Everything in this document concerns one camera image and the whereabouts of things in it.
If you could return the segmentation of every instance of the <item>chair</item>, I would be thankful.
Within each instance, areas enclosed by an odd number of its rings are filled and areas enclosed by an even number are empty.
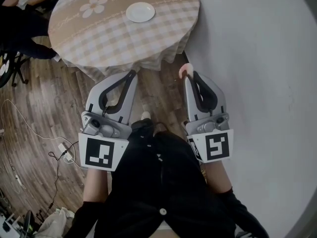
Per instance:
[[[13,75],[12,80],[12,87],[16,87],[17,84],[15,83],[15,77],[18,74],[21,78],[21,81],[23,84],[28,84],[29,81],[26,79],[23,79],[22,73],[21,73],[21,66],[30,58],[22,59],[23,54],[20,54],[19,52],[12,52],[12,51],[0,51],[0,57],[3,57],[2,62],[7,63],[9,62],[9,68],[7,72],[5,72],[2,76],[0,76],[0,88],[5,86],[7,82],[10,80],[11,76]]]
[[[33,213],[29,210],[25,216],[23,230],[21,232],[20,238],[32,238],[33,233],[36,231],[35,220]]]

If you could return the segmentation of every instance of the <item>checkered tablecloth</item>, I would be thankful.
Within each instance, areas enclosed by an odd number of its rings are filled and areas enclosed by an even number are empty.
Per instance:
[[[153,19],[130,21],[129,4],[146,1]],[[140,68],[160,70],[184,51],[198,19],[199,0],[60,0],[50,20],[52,48],[68,66],[95,81]]]

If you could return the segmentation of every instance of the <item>white wall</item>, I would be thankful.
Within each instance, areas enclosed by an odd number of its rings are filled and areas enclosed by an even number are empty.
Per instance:
[[[317,188],[314,17],[304,0],[202,0],[186,54],[226,95],[237,197],[285,237]]]

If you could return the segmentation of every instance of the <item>floor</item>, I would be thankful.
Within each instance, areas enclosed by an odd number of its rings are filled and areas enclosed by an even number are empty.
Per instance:
[[[49,46],[47,37],[37,42]],[[185,63],[178,55],[173,64],[163,62],[161,71],[142,69],[134,100],[131,122],[143,111],[149,111],[154,121],[167,124],[170,131],[184,137],[180,123],[186,119],[182,81],[178,70]],[[10,99],[19,108],[30,126],[43,137],[63,136],[70,142],[78,140],[81,113],[94,81],[76,68],[51,60],[31,59],[22,69],[28,85],[17,80],[17,87],[7,84],[0,89],[0,105]],[[115,102],[118,92],[108,98]],[[2,117],[5,136],[0,140],[0,188],[12,204],[15,214],[24,215],[31,209],[46,212],[55,193],[57,162],[48,156],[60,155],[58,145],[63,140],[43,140],[26,126],[14,106],[6,102]],[[78,146],[76,162],[80,163]],[[25,189],[14,179],[18,174]],[[55,208],[76,211],[82,204],[86,171],[74,164],[60,162],[58,193]]]

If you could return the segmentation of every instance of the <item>power adapter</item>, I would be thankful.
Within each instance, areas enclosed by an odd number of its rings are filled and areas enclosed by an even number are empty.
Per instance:
[[[61,152],[62,154],[63,154],[64,152],[66,152],[65,155],[64,155],[64,158],[66,158],[67,161],[71,161],[71,160],[73,159],[72,155],[70,154],[69,149],[66,148],[66,146],[64,145],[64,143],[59,144],[58,148],[59,148],[59,150],[60,150],[60,152]]]

